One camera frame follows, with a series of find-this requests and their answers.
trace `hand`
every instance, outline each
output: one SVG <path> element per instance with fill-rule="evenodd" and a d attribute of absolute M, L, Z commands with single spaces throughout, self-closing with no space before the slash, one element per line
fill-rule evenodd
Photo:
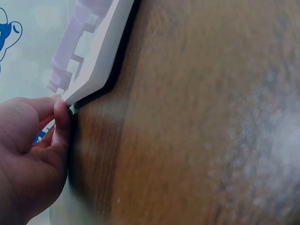
<path fill-rule="evenodd" d="M 53 119 L 41 142 L 36 135 Z M 54 98 L 0 104 L 0 224 L 26 224 L 59 197 L 67 177 L 71 118 Z"/>

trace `wooden surface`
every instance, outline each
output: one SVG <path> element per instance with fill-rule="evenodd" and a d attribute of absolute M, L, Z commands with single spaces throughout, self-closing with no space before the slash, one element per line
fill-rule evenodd
<path fill-rule="evenodd" d="M 300 224 L 299 40 L 298 0 L 142 0 L 52 225 Z"/>

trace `blue print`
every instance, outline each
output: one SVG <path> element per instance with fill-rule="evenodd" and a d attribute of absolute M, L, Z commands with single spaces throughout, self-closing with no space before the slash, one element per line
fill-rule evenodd
<path fill-rule="evenodd" d="M 0 8 L 0 63 L 4 59 L 6 50 L 20 40 L 22 33 L 22 25 L 17 21 L 8 23 L 6 12 L 3 8 Z"/>
<path fill-rule="evenodd" d="M 42 140 L 42 138 L 43 138 L 45 135 L 46 135 L 46 133 L 42 131 L 42 132 L 39 133 L 38 136 L 34 139 L 33 143 L 35 144 L 35 143 L 40 142 L 40 141 Z"/>

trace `blue cartoon character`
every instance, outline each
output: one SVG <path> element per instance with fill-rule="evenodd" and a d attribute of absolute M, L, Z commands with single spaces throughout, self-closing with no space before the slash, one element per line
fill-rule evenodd
<path fill-rule="evenodd" d="M 0 63 L 4 59 L 7 49 L 20 40 L 22 32 L 22 25 L 16 21 L 8 23 L 6 12 L 0 8 Z"/>

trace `wooden board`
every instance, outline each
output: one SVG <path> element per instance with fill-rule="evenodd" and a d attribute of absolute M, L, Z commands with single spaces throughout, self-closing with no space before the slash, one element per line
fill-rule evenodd
<path fill-rule="evenodd" d="M 52 225 L 300 224 L 299 21 L 297 0 L 142 0 Z"/>

